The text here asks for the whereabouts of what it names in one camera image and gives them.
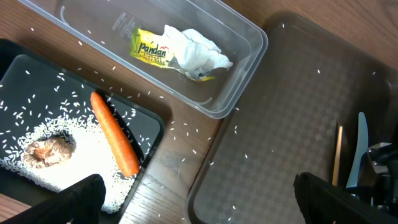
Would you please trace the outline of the light blue plastic knife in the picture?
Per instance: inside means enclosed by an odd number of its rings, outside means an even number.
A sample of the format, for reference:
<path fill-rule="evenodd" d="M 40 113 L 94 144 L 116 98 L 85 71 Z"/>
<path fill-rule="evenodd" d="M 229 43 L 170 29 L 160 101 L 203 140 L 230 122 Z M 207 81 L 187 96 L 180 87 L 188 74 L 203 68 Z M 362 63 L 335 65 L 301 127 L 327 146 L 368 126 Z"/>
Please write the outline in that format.
<path fill-rule="evenodd" d="M 356 150 L 354 154 L 353 164 L 349 173 L 346 188 L 356 187 L 358 185 L 359 172 L 361 167 L 361 158 L 363 154 L 368 150 L 369 146 L 369 134 L 368 124 L 366 116 L 363 112 L 358 114 L 358 137 Z"/>

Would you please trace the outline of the white tissue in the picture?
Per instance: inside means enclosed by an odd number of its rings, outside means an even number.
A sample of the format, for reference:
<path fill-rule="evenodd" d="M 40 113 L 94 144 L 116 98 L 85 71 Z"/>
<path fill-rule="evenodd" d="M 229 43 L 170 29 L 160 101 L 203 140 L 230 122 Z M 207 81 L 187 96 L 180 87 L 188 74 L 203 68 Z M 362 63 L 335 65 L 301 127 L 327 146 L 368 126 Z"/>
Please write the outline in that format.
<path fill-rule="evenodd" d="M 212 40 L 195 29 L 179 31 L 175 27 L 165 25 L 162 37 L 180 68 L 186 72 L 194 72 L 199 68 L 214 70 L 233 66 L 233 62 L 222 54 L 221 49 Z"/>

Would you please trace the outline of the orange carrot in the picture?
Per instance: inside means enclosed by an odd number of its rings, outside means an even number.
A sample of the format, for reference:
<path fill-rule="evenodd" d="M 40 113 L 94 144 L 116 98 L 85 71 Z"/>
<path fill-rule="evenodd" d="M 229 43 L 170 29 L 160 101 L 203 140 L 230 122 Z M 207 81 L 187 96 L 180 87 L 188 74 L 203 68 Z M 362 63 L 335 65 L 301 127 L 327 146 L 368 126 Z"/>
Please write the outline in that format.
<path fill-rule="evenodd" d="M 138 174 L 140 164 L 136 153 L 112 112 L 109 110 L 106 102 L 95 91 L 90 95 L 90 102 L 95 117 L 108 140 L 119 170 L 125 177 Z"/>

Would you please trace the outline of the brown food scrap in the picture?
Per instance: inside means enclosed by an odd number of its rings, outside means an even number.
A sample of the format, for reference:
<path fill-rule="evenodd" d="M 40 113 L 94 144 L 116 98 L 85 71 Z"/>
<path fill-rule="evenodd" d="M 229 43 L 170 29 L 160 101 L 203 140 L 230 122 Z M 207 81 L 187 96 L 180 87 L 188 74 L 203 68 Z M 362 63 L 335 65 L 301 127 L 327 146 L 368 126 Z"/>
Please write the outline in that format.
<path fill-rule="evenodd" d="M 72 148 L 62 138 L 50 138 L 34 141 L 23 153 L 22 162 L 32 168 L 41 169 L 69 160 Z"/>

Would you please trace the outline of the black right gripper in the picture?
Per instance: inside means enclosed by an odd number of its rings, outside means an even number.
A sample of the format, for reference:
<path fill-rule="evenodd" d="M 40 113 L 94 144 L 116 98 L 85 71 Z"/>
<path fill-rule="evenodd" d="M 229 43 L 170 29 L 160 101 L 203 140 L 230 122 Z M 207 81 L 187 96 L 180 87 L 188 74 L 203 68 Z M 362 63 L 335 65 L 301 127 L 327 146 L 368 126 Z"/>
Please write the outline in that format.
<path fill-rule="evenodd" d="M 358 197 L 390 215 L 397 214 L 397 125 L 377 129 L 361 157 Z"/>

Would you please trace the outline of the yellow snack wrapper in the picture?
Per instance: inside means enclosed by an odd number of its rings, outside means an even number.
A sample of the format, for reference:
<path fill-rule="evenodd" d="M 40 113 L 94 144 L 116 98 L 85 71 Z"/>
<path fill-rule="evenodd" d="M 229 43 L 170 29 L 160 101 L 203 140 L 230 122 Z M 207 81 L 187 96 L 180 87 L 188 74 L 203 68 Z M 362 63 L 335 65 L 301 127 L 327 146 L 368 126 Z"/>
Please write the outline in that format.
<path fill-rule="evenodd" d="M 176 70 L 194 81 L 203 82 L 215 79 L 207 68 L 199 68 L 194 72 L 183 70 L 165 37 L 153 34 L 148 30 L 134 28 L 129 54 L 150 65 Z"/>

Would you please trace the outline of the wooden chopstick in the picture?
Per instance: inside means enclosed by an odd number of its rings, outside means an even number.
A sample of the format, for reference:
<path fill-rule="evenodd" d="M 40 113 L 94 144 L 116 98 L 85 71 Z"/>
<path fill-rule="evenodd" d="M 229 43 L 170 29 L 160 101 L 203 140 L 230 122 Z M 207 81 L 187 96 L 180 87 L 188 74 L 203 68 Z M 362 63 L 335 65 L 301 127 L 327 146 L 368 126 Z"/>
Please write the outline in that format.
<path fill-rule="evenodd" d="M 343 135 L 343 127 L 338 126 L 338 132 L 337 132 L 337 137 L 336 137 L 335 160 L 334 160 L 334 164 L 333 164 L 333 175 L 332 175 L 332 182 L 331 182 L 332 185 L 334 185 L 334 186 L 338 185 L 342 135 Z"/>

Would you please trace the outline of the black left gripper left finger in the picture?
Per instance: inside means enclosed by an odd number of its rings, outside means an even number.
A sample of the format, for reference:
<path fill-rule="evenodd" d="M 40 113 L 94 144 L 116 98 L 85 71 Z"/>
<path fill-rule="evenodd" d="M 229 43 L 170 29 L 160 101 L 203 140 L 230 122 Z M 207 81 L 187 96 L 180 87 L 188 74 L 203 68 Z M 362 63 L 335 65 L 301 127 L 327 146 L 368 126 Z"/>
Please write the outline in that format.
<path fill-rule="evenodd" d="M 106 187 L 102 176 L 90 175 L 51 198 L 15 215 L 2 224 L 100 222 Z"/>

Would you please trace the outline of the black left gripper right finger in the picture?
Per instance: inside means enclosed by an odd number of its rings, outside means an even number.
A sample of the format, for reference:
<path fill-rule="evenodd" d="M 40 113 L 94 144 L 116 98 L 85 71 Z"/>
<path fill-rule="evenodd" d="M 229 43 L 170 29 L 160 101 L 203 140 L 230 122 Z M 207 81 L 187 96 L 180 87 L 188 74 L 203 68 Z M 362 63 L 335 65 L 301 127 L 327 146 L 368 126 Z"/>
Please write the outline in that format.
<path fill-rule="evenodd" d="M 306 224 L 397 224 L 397 217 L 371 207 L 309 172 L 295 177 L 294 194 Z"/>

